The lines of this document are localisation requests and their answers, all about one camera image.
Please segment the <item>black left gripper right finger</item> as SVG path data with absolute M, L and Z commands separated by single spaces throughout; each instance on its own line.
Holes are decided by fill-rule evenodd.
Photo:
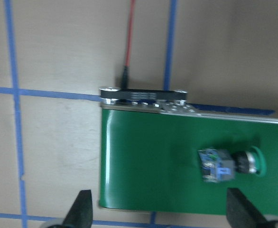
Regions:
M 272 227 L 238 188 L 227 189 L 226 218 L 232 228 Z

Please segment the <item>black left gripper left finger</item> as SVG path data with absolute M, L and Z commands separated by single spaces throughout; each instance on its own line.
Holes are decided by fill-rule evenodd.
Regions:
M 64 228 L 90 228 L 93 223 L 93 205 L 91 190 L 81 190 L 70 210 L 68 211 L 62 227 Z

